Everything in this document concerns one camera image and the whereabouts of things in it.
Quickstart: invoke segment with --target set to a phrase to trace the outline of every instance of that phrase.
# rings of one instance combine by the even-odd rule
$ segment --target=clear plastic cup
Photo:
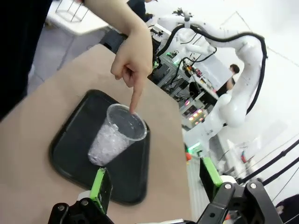
[[[121,104],[108,107],[106,119],[88,152],[91,163],[105,166],[131,144],[145,138],[147,127],[138,114]]]

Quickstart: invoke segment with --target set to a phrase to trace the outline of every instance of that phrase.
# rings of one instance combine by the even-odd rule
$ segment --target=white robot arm
[[[179,24],[184,24],[185,28],[194,25],[209,35],[220,39],[240,33],[237,30],[214,28],[206,22],[188,16],[165,16],[159,18],[158,24],[168,30],[173,30]],[[245,120],[250,99],[260,79],[263,52],[260,43],[256,42],[253,37],[243,36],[229,42],[217,42],[208,38],[206,40],[213,47],[234,48],[238,58],[244,62],[244,70],[233,87],[232,94],[222,95],[205,121],[185,133],[184,141],[187,147],[196,146],[198,143],[208,147],[209,139],[215,136],[225,123],[231,127],[240,126]]]

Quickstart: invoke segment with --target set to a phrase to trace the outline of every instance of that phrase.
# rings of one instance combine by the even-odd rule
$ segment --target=tabletop
[[[85,190],[54,171],[49,145],[89,89],[130,103],[132,89],[110,73],[114,57],[96,45],[67,63],[0,123],[0,223],[47,223],[56,203],[72,205]],[[147,196],[135,206],[111,202],[108,215],[116,224],[190,220],[178,104],[148,80],[137,112],[151,129]]]
[[[208,94],[210,94],[212,97],[214,97],[216,100],[219,99],[219,96],[217,95],[217,93],[215,93],[213,90],[211,90],[210,88],[208,88],[207,84],[202,83],[200,80],[201,78],[193,75],[194,80],[205,90],[207,91]]]
[[[81,22],[69,22],[66,19],[70,20],[72,18],[71,14],[65,12],[56,12],[59,3],[60,1],[52,2],[48,11],[47,19],[74,35],[88,34],[95,30],[99,30],[108,26],[108,23],[97,17],[90,10],[88,10],[87,12],[87,8],[85,6],[81,5],[78,9],[80,5],[79,3],[73,3],[73,0],[62,0],[61,5],[59,6],[59,11],[68,10],[68,8],[73,3],[72,7],[70,8],[71,13],[74,14],[78,9],[76,15],[79,18],[83,18],[84,14],[87,12]]]

